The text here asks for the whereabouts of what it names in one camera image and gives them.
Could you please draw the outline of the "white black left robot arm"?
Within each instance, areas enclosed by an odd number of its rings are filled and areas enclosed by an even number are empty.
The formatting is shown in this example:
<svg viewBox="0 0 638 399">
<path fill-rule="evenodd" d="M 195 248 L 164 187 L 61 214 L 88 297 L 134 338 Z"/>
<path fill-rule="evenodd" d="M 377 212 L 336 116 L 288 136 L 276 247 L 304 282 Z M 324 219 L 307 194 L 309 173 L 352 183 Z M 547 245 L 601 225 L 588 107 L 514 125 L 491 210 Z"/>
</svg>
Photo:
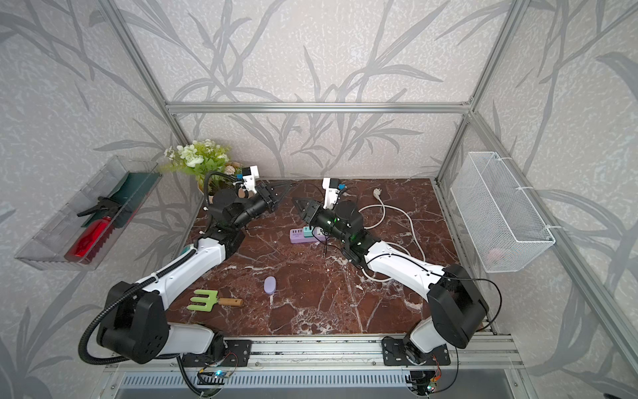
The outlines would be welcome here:
<svg viewBox="0 0 638 399">
<path fill-rule="evenodd" d="M 197 279 L 232 257 L 244 241 L 245 227 L 264 213 L 274 212 L 292 189 L 291 181 L 259 181 L 252 196 L 238 188 L 223 189 L 206 204 L 208 220 L 184 254 L 133 284 L 119 282 L 104 309 L 89 324 L 78 355 L 92 365 L 204 354 L 214 342 L 211 329 L 167 320 L 173 302 Z"/>
</svg>

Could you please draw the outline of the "purple power strip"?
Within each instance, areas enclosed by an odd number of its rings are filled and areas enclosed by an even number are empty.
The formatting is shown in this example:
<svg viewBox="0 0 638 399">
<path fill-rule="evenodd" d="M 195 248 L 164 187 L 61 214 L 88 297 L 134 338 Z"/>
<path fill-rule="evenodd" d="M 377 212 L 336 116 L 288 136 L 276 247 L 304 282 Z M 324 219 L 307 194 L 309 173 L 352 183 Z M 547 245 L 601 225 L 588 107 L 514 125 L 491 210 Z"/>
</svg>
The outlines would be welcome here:
<svg viewBox="0 0 638 399">
<path fill-rule="evenodd" d="M 292 244 L 311 244 L 316 242 L 325 242 L 325 236 L 319 228 L 311 228 L 304 226 L 289 231 L 289 239 Z"/>
</svg>

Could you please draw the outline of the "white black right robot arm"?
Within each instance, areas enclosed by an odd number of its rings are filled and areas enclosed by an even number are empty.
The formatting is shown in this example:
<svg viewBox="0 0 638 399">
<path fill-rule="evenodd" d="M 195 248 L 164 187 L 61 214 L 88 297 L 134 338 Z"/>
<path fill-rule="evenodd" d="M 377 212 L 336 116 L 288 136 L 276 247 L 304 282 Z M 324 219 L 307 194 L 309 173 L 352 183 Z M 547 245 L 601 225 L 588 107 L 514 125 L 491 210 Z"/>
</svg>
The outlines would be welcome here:
<svg viewBox="0 0 638 399">
<path fill-rule="evenodd" d="M 392 248 L 364 228 L 362 215 L 351 201 L 332 209 L 308 198 L 295 198 L 293 204 L 307 225 L 341 244 L 342 255 L 357 269 L 383 274 L 425 299 L 430 316 L 403 339 L 411 362 L 422 364 L 443 345 L 468 347 L 489 306 L 464 267 L 430 264 Z"/>
</svg>

